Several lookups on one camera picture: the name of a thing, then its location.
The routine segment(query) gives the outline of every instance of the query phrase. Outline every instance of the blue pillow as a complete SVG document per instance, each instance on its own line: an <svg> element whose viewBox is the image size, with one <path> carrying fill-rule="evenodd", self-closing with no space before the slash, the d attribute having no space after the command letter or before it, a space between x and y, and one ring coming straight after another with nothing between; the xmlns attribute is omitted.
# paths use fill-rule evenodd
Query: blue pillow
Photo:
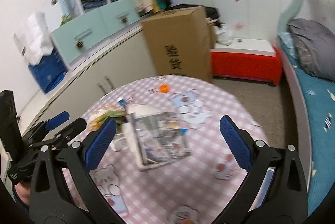
<svg viewBox="0 0 335 224"><path fill-rule="evenodd" d="M286 48L289 50L290 56L294 59L297 59L295 54L294 41L291 34L289 32L280 31L277 36L280 37Z"/></svg>

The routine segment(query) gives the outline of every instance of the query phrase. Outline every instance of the plastic bag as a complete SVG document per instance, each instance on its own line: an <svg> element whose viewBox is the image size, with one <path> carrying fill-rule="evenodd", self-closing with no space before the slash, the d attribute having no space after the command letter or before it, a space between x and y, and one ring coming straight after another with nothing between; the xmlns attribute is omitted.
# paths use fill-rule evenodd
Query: plastic bag
<svg viewBox="0 0 335 224"><path fill-rule="evenodd" d="M46 27L45 15L33 13L19 25L14 34L14 42L28 64L38 65L43 56L51 55L54 45Z"/></svg>
<svg viewBox="0 0 335 224"><path fill-rule="evenodd" d="M226 24L221 24L220 27L215 26L215 35L217 41L224 46L229 46L233 43L234 37L231 29Z"/></svg>

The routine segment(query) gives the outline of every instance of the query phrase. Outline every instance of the drawer knob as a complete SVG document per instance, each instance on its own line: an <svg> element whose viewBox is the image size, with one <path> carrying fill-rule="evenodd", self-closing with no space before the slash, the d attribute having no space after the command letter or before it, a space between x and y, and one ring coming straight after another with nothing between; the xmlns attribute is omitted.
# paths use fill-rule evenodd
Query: drawer knob
<svg viewBox="0 0 335 224"><path fill-rule="evenodd" d="M121 22L122 22L122 23L127 23L127 21L128 21L127 16L123 16L123 17L121 17Z"/></svg>
<svg viewBox="0 0 335 224"><path fill-rule="evenodd" d="M77 39L76 40L76 47L78 49L82 49L84 47L84 42L82 40L80 40L80 39Z"/></svg>

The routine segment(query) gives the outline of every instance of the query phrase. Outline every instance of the human hand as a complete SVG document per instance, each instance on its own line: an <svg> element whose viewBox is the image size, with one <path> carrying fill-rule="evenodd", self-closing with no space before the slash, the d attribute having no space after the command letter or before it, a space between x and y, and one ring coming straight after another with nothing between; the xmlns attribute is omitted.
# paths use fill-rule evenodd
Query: human hand
<svg viewBox="0 0 335 224"><path fill-rule="evenodd" d="M30 204L31 182L19 182L15 185L15 191L19 199L26 205Z"/></svg>

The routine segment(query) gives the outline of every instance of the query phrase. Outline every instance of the blue package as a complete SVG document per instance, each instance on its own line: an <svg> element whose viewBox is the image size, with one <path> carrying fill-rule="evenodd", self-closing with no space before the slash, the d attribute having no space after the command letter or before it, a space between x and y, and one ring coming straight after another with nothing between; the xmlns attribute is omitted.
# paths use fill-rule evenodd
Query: blue package
<svg viewBox="0 0 335 224"><path fill-rule="evenodd" d="M68 71L56 49L51 55L44 56L38 65L29 65L28 68L44 93L54 89Z"/></svg>

